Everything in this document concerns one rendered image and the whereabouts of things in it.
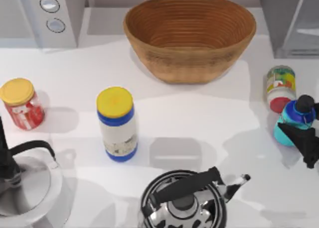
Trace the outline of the blue bottle with black cap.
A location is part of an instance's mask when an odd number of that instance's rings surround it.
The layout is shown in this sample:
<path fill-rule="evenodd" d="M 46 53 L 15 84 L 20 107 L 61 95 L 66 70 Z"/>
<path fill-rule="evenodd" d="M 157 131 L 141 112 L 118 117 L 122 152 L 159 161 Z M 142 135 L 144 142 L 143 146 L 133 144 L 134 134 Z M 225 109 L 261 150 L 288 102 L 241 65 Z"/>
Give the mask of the blue bottle with black cap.
<path fill-rule="evenodd" d="M 316 118 L 317 112 L 315 110 L 313 97 L 301 95 L 297 100 L 290 101 L 285 105 L 275 124 L 274 138 L 282 145 L 294 146 L 293 142 L 279 128 L 279 123 L 286 123 L 293 127 L 306 130 L 312 127 Z"/>

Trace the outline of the colourful jar with red lid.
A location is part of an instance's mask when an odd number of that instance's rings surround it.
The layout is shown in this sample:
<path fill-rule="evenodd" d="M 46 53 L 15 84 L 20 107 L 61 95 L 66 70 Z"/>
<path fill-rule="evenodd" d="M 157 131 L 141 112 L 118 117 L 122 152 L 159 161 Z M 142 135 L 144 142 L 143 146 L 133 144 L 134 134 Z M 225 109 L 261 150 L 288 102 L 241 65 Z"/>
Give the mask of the colourful jar with red lid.
<path fill-rule="evenodd" d="M 296 75 L 286 65 L 271 68 L 266 75 L 266 98 L 270 109 L 280 114 L 285 105 L 296 100 Z"/>

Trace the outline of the brown woven basket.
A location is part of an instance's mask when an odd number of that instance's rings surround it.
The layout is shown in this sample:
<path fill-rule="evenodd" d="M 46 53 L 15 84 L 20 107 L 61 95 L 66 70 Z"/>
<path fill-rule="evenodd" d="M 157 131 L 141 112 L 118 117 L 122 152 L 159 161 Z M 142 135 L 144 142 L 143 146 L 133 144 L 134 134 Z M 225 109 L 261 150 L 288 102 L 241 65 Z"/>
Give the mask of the brown woven basket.
<path fill-rule="evenodd" d="M 254 16 L 229 0 L 147 0 L 131 8 L 124 32 L 141 63 L 171 84 L 205 84 L 245 51 Z"/>

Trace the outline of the white bottle with yellow lid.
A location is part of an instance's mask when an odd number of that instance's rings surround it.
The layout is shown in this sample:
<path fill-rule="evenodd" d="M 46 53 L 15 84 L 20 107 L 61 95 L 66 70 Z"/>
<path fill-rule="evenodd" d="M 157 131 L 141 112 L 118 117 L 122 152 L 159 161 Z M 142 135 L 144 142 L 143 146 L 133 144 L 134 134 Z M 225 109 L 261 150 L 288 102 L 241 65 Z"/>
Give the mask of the white bottle with yellow lid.
<path fill-rule="evenodd" d="M 130 160 L 138 148 L 137 123 L 132 94 L 123 87 L 109 87 L 96 99 L 102 140 L 114 161 Z"/>

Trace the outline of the pale microwave oven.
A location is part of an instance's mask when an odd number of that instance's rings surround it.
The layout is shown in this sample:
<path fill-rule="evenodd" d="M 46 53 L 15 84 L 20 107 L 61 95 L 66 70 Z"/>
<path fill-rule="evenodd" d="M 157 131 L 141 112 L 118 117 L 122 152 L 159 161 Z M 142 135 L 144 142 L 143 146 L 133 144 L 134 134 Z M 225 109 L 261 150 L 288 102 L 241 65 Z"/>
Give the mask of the pale microwave oven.
<path fill-rule="evenodd" d="M 56 13 L 45 12 L 40 0 L 0 0 L 0 48 L 76 48 L 86 0 L 58 0 Z M 62 33 L 46 27 L 49 19 L 62 20 Z"/>

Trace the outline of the small round microwave knob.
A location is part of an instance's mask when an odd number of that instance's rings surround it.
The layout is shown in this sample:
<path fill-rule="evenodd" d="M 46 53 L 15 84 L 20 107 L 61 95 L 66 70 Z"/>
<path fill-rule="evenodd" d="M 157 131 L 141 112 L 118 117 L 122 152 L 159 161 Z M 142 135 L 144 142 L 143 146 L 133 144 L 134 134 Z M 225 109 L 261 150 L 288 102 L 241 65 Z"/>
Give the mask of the small round microwave knob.
<path fill-rule="evenodd" d="M 46 27 L 51 32 L 62 33 L 65 30 L 66 25 L 62 20 L 60 20 L 58 18 L 52 18 L 52 19 L 47 20 Z"/>

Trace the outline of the red jar with yellow lid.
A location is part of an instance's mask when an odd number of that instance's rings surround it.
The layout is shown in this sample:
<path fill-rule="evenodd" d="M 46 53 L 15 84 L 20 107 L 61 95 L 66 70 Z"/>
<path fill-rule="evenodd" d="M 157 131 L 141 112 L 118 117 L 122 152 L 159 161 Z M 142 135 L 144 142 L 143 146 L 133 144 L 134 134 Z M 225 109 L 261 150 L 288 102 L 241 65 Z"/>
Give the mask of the red jar with yellow lid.
<path fill-rule="evenodd" d="M 44 108 L 30 80 L 7 81 L 0 88 L 0 99 L 18 128 L 32 130 L 43 122 Z"/>

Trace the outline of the large round microwave knob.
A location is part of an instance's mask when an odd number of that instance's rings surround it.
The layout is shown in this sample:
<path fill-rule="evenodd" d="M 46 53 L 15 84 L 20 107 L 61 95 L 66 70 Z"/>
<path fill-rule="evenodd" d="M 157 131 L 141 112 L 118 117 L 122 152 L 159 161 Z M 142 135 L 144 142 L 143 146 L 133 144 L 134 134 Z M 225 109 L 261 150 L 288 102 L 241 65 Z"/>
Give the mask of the large round microwave knob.
<path fill-rule="evenodd" d="M 40 0 L 40 7 L 48 13 L 56 13 L 60 9 L 60 3 L 58 0 Z"/>

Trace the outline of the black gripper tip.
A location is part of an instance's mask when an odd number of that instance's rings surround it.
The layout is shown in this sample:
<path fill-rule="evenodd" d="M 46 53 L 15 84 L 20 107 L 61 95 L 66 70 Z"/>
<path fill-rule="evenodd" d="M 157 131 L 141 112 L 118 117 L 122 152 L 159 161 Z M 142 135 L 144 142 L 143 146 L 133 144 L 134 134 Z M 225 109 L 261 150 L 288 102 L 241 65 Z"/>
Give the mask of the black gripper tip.
<path fill-rule="evenodd" d="M 12 187 L 17 187 L 21 182 L 21 170 L 8 148 L 2 119 L 0 116 L 0 178 Z"/>

